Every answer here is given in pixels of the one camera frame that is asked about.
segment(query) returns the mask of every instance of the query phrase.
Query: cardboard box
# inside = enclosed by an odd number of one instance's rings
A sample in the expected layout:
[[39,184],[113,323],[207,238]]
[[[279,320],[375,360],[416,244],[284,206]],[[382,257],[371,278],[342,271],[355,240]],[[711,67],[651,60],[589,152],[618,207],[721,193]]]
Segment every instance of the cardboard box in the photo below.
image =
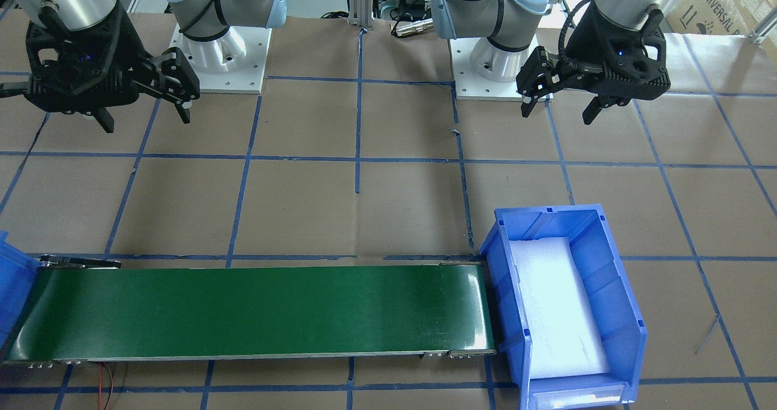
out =
[[[680,0],[667,21],[678,33],[747,36],[775,6],[777,0]],[[777,65],[777,30],[761,47]]]

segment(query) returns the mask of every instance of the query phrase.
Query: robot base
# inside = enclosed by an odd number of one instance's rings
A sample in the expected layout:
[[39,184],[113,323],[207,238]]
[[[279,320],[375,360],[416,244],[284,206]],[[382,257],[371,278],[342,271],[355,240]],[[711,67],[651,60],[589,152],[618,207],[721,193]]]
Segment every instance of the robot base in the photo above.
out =
[[[515,81],[497,83],[489,81],[472,67],[469,55],[478,44],[479,38],[451,39],[450,61],[453,65],[453,78],[456,81],[456,98],[462,100],[499,100],[506,102],[522,102],[523,96],[518,94]],[[538,45],[537,37],[532,40],[528,53]]]
[[[178,33],[178,29],[178,25],[175,25],[170,47],[180,45],[183,39],[183,35]],[[272,30],[242,26],[233,26],[232,29],[236,30],[245,40],[245,57],[241,59],[244,64],[228,72],[206,73],[199,69],[200,66],[194,59],[191,59],[189,62],[200,79],[200,92],[261,94]]]

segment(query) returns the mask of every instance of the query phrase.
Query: blue bin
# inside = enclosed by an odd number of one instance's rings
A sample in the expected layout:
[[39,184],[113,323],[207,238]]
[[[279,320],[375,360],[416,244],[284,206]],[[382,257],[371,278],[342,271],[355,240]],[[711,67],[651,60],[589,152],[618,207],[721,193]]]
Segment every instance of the blue bin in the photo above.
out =
[[11,332],[35,281],[37,260],[5,243],[8,233],[0,231],[0,346]]
[[[586,408],[636,400],[647,329],[600,205],[503,208],[480,248],[488,258],[504,330],[513,382],[521,388],[521,410]],[[532,379],[532,331],[518,285],[510,241],[565,237],[610,371],[605,374]]]

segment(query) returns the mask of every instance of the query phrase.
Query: conveyor belt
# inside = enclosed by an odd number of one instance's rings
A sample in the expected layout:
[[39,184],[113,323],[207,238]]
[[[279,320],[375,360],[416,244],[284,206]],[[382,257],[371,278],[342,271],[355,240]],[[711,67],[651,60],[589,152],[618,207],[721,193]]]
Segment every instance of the conveyor belt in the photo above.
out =
[[7,362],[494,352],[477,265],[41,269]]

